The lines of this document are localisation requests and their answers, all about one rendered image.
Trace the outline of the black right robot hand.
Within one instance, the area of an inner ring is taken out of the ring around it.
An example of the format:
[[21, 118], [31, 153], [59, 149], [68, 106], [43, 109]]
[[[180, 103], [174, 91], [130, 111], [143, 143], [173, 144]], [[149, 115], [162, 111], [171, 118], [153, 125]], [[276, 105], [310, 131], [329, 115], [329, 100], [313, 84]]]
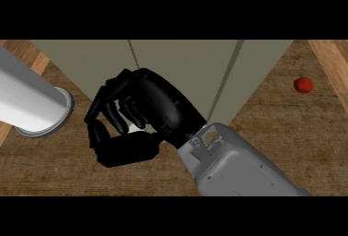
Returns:
[[[106, 80], [84, 117], [90, 149], [108, 168], [150, 160], [164, 142], [180, 148], [206, 124], [192, 102], [149, 69], [125, 69]], [[156, 133], [130, 133], [146, 124]]]

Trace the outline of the white cylinder with grey rim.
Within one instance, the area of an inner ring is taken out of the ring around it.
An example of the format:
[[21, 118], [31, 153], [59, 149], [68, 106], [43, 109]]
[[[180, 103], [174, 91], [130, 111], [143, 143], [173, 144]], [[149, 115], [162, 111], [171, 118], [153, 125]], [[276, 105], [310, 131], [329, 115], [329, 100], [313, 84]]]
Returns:
[[0, 46], [0, 121], [31, 138], [52, 135], [74, 111], [74, 96], [55, 87]]

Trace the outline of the white bottle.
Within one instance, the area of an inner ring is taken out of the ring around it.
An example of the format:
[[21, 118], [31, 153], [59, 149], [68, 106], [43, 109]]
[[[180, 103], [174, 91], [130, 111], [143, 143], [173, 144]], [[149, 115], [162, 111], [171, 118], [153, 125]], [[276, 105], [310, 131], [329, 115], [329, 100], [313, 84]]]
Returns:
[[146, 124], [146, 127], [140, 129], [134, 124], [130, 124], [130, 133], [137, 132], [137, 131], [145, 131], [147, 133], [156, 133], [155, 129], [149, 124]]

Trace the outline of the grey-green cabinet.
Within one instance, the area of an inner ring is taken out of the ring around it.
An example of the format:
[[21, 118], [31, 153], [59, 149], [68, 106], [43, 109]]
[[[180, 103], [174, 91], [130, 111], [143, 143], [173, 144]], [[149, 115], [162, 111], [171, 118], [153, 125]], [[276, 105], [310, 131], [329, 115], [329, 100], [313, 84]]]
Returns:
[[87, 97], [122, 69], [156, 72], [211, 123], [227, 124], [285, 54], [291, 40], [35, 40]]

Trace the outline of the red pepper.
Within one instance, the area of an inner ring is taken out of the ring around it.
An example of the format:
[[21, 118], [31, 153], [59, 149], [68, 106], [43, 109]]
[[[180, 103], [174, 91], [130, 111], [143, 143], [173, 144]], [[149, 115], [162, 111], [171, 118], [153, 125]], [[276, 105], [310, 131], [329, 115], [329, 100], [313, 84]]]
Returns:
[[313, 79], [304, 75], [299, 75], [299, 77], [293, 80], [293, 88], [299, 93], [308, 93], [314, 88]]

